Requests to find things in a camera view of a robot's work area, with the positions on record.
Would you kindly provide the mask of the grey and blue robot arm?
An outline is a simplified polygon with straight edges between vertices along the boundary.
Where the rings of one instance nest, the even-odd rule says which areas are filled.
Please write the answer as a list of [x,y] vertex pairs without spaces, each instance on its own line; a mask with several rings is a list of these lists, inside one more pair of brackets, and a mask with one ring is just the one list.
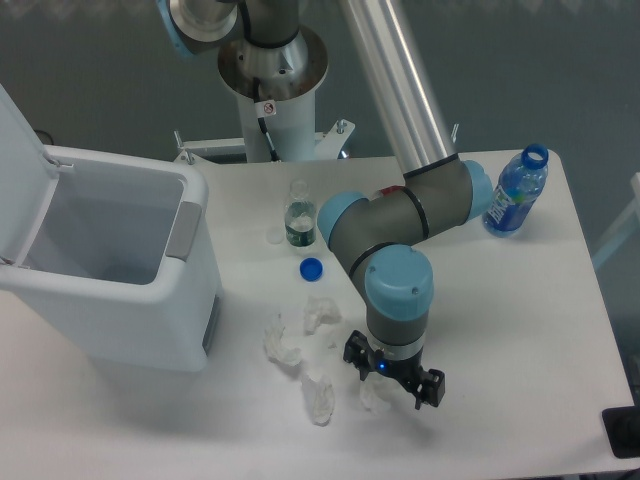
[[[252,162],[316,159],[317,87],[327,50],[299,19],[295,1],[161,1],[174,48],[218,50],[222,80],[237,99],[245,154]],[[396,380],[418,405],[437,406],[441,371],[421,365],[433,273],[416,245],[479,216],[492,185],[459,158],[397,1],[340,5],[404,182],[368,199],[340,193],[321,207],[318,228],[366,305],[344,360],[362,376]]]

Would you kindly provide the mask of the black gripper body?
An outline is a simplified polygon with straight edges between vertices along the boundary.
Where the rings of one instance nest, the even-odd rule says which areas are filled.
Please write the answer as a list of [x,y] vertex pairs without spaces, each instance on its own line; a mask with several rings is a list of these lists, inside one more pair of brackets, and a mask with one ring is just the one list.
[[397,381],[409,393],[430,391],[430,372],[422,365],[423,349],[406,359],[391,359],[381,350],[367,346],[360,349],[360,380],[364,381],[372,372]]

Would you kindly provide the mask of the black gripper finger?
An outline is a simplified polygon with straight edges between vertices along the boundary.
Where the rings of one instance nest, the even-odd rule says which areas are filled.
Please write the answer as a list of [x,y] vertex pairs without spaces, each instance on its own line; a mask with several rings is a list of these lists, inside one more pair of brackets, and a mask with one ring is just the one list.
[[354,330],[345,343],[343,360],[354,366],[359,372],[361,382],[364,382],[369,373],[373,371],[371,366],[371,348],[367,337],[359,330]]
[[417,368],[410,373],[408,392],[415,399],[415,409],[423,405],[438,407],[445,394],[445,374],[436,369]]

